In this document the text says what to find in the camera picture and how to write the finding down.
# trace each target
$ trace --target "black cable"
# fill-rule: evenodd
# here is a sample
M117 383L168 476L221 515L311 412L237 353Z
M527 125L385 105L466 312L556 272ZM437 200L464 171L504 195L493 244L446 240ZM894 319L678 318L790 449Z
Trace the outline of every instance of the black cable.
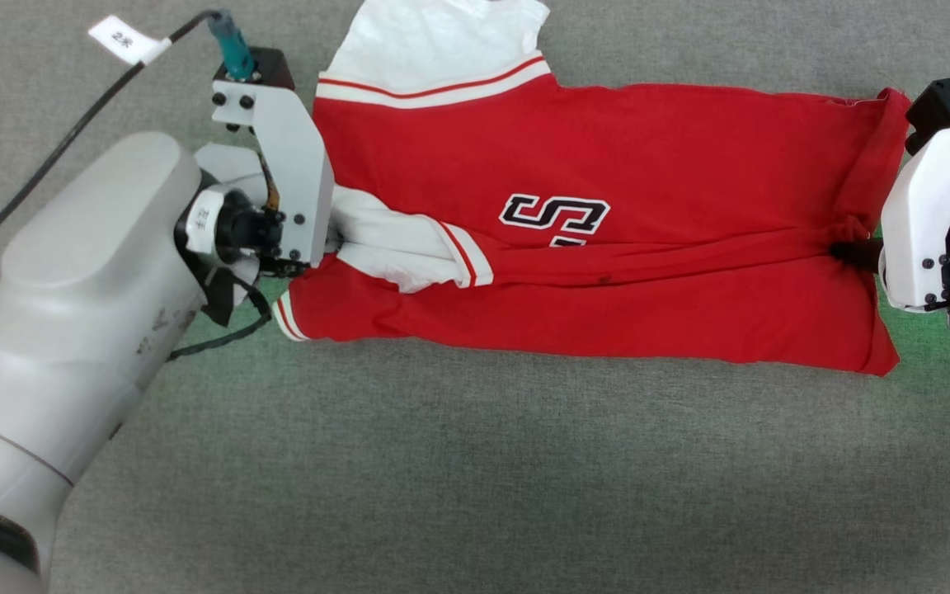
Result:
M189 33L196 28L201 22L208 18L218 18L218 11L203 11L199 15L193 16L192 20L181 26L180 29L174 31L171 34L171 42L177 42L182 37L185 37L185 34ZM91 123L91 120L94 120L94 116L97 116L98 112L101 112L102 109L105 109L106 105L109 105L109 101L112 101L114 97L122 90L122 87L127 86L127 83L131 82L144 69L144 63L138 63L132 65L127 72L124 72L124 75L120 76L120 79L116 80L116 83L112 84L112 87L109 87L108 91L105 91L94 101L94 105L90 106L90 109L87 109L87 113L84 113L82 117L79 118L79 121L76 121L76 125L73 125L72 129L68 131L68 134L64 136L64 139L61 139L61 142L57 145L57 148L54 149L52 153L49 154L49 157L46 158L39 169L27 180L26 184L20 191L18 191L10 200L7 202L7 205L3 206L0 210L0 225L14 213L16 208L20 206L24 200L27 199L27 196L31 194L31 191L35 189L39 182L42 181L43 177L46 177L46 173L49 173L49 170L57 164L58 159L61 158L61 155L64 154L65 150L68 150L69 146L72 146L72 142L75 142L76 136L79 136L80 132L83 132L83 128L87 127L87 124Z
M204 351L211 349L218 349L218 347L225 347L226 345L229 345L230 342L241 341L242 338L248 338L248 336L256 333L259 331L259 328L266 326L269 321L274 319L274 314L271 312L269 301L260 290L256 289L256 287L252 285L249 285L249 283L242 281L240 278L237 278L237 275L234 275L232 271L226 270L226 268L223 268L222 273L219 274L230 275L230 280L233 281L234 285L240 285L241 287L244 287L244 290L247 290L248 298L252 300L254 307L259 309L259 313L261 314L260 318L254 321L254 323L249 324L249 326L241 328L241 330L237 330L233 334L227 334L221 338L215 338L213 341L200 342L193 346L183 346L181 349L171 353L171 356L167 357L167 361L174 361L177 360L178 357L188 357L189 355L203 353Z

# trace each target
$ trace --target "t-shirt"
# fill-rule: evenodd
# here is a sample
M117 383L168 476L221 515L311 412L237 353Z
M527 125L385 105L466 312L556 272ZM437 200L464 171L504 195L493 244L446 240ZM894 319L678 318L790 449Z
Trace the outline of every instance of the t-shirt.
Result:
M314 123L335 256L276 305L297 341L782 361L885 375L875 229L909 102L564 87L536 0L366 0Z

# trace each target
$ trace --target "gray fabric surface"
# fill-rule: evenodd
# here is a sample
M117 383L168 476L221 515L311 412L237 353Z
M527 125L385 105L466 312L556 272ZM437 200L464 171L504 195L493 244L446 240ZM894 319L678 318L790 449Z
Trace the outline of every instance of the gray fabric surface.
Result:
M285 50L309 101L358 4L232 8L254 45ZM950 75L950 2L550 5L542 47L568 84L871 95ZM0 0L0 205L122 71L90 24L117 12L162 36L203 7ZM200 33L143 73L0 253L122 135L230 142L209 120L216 60ZM887 323L905 362L885 380L297 346L271 328L162 372L69 500L52 591L950 593L950 333L936 316Z

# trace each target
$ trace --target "cable label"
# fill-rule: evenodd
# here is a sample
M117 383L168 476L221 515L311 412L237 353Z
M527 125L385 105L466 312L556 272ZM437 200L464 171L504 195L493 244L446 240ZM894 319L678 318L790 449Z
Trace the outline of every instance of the cable label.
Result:
M138 64L161 45L161 42L140 34L116 15L106 16L105 20L92 26L87 33L90 33L90 37L96 39L98 44L105 46L106 50L131 65Z

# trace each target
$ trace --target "teal cable connector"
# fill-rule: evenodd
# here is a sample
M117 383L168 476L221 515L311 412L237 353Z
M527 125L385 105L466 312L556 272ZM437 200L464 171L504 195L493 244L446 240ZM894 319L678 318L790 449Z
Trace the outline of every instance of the teal cable connector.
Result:
M226 65L226 72L231 78L239 82L252 78L256 71L256 61L229 11L219 11L219 18L208 19L208 29L211 29L215 39L219 41L222 63Z

